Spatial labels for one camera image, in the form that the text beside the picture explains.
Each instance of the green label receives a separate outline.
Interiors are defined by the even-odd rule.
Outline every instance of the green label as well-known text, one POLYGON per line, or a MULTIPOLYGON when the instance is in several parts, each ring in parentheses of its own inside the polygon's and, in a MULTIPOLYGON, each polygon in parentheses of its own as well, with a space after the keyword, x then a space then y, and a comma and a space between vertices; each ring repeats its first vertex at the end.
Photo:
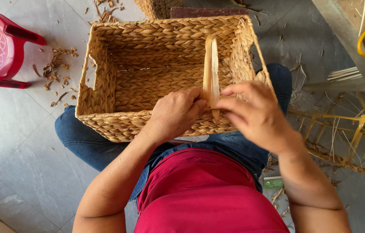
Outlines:
POLYGON ((281 189, 281 188, 283 188, 282 178, 264 180, 264 189, 281 189))

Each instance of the woven basket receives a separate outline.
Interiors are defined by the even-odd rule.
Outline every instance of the woven basket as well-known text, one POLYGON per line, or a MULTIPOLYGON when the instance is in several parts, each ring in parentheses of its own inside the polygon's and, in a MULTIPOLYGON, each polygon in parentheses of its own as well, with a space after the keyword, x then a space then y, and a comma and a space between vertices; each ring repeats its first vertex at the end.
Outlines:
POLYGON ((181 7, 182 0, 134 0, 149 20, 169 19, 171 7, 181 7))
MULTIPOLYGON (((84 67, 91 57, 96 64, 95 83, 93 89, 85 84, 83 69, 76 117, 113 142, 131 141, 150 119, 159 98, 203 86, 209 34, 217 39, 221 89, 264 76, 260 81, 272 86, 248 15, 94 24, 84 67), (262 76, 255 75, 250 59, 253 44, 262 62, 262 76)), ((223 111, 219 125, 209 112, 198 117, 183 136, 234 130, 223 111)))

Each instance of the knee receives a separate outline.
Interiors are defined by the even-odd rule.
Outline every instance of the knee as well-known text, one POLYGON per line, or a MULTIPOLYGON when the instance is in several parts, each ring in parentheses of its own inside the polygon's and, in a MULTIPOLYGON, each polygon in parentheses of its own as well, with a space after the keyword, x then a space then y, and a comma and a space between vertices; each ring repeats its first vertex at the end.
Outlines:
POLYGON ((67 106, 54 123, 55 132, 63 143, 68 140, 76 124, 83 124, 75 117, 75 109, 76 106, 67 106))
POLYGON ((292 74, 286 66, 278 63, 270 63, 267 65, 267 71, 272 82, 279 82, 283 85, 290 83, 292 85, 292 74))
POLYGON ((269 71, 269 74, 278 73, 278 74, 284 74, 284 75, 289 74, 290 75, 289 69, 286 66, 282 66, 279 63, 268 64, 267 70, 269 71))

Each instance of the person's left hand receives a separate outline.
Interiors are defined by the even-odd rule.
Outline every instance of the person's left hand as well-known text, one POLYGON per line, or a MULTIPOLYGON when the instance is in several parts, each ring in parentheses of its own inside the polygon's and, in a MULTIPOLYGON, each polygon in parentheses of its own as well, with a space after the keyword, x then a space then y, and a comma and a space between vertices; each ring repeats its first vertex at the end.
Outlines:
POLYGON ((171 92, 156 103, 151 119, 139 135, 147 135, 158 145, 183 135, 207 108, 199 87, 171 92))

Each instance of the person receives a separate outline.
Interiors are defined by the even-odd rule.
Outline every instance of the person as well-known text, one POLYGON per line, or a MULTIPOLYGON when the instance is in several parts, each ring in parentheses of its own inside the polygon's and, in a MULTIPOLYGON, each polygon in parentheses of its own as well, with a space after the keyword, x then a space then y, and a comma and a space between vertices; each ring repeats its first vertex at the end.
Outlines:
POLYGON ((63 144, 100 171, 76 212, 73 232, 126 232, 124 208, 137 198, 134 232, 289 232, 262 194, 259 177, 268 152, 278 155, 296 232, 351 232, 329 179, 285 118, 292 92, 289 70, 267 66, 272 90, 260 82, 230 85, 218 108, 238 128, 175 146, 207 111, 201 90, 172 92, 130 143, 113 143, 74 116, 68 106, 55 122, 63 144))

